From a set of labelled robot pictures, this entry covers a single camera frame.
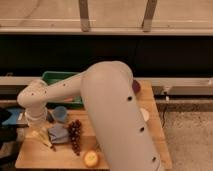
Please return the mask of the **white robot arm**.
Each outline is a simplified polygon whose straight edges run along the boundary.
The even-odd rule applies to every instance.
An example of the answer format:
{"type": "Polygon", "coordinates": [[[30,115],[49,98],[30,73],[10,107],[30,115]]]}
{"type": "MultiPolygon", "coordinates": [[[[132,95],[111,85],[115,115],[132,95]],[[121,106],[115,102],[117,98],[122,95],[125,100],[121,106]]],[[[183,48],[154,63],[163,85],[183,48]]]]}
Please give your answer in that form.
{"type": "Polygon", "coordinates": [[[132,84],[133,73],[125,63],[98,62],[49,86],[35,80],[17,101],[37,121],[47,103],[80,96],[110,171],[165,171],[132,84]]]}

